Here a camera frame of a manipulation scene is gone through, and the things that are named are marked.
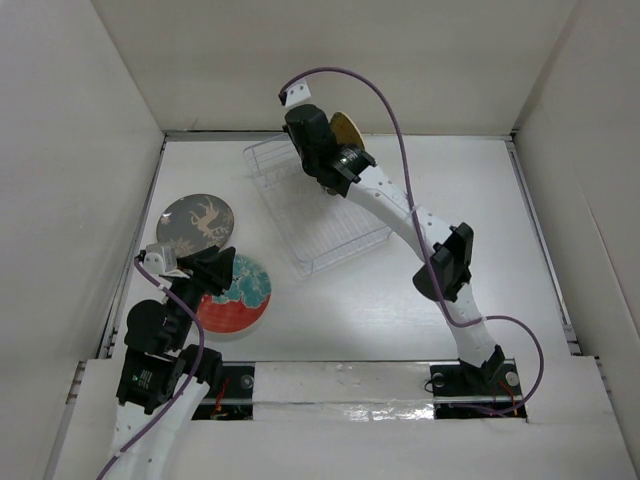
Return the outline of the yellow woven bamboo plate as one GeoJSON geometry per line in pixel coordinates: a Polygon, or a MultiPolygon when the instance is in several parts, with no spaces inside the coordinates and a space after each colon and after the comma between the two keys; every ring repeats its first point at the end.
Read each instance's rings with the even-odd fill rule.
{"type": "Polygon", "coordinates": [[[344,112],[335,112],[329,126],[339,145],[355,145],[365,149],[364,139],[353,120],[344,112]]]}

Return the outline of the red and teal plate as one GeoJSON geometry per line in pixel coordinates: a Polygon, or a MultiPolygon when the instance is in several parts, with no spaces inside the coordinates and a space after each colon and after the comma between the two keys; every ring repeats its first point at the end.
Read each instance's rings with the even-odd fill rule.
{"type": "Polygon", "coordinates": [[[208,333],[240,334],[259,321],[271,294],[271,280],[262,264],[251,257],[237,255],[230,288],[221,295],[205,295],[197,317],[208,333]]]}

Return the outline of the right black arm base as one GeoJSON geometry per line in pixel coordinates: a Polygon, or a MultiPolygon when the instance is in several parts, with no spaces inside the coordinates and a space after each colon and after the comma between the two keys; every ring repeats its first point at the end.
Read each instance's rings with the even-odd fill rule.
{"type": "Polygon", "coordinates": [[[482,368],[459,360],[432,363],[423,389],[432,395],[437,420],[527,418],[515,361],[497,353],[482,368]]]}

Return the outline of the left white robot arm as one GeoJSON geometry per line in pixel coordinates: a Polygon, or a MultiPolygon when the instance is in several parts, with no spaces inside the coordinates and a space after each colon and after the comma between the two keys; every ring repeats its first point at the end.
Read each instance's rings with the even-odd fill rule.
{"type": "Polygon", "coordinates": [[[135,257],[135,269],[165,298],[142,300],[127,315],[114,433],[99,478],[167,478],[197,408],[225,390],[222,355],[206,347],[196,312],[204,296],[230,289],[235,255],[233,247],[208,247],[177,257],[156,243],[135,257]]]}

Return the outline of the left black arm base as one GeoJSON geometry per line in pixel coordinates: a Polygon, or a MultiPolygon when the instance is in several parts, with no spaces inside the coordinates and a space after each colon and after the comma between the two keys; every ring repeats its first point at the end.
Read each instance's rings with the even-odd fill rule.
{"type": "Polygon", "coordinates": [[[193,420],[245,421],[253,419],[254,363],[226,363],[221,383],[201,401],[193,420]]]}

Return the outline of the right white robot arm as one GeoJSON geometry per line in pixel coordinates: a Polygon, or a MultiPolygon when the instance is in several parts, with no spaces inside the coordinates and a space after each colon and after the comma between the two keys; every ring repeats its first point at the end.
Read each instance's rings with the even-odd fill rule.
{"type": "Polygon", "coordinates": [[[423,262],[412,282],[438,304],[454,337],[455,378],[467,396],[487,393],[498,381],[504,353],[484,325],[471,288],[472,228],[450,225],[417,206],[365,149],[339,142],[317,106],[294,107],[284,121],[304,172],[384,222],[423,262]]]}

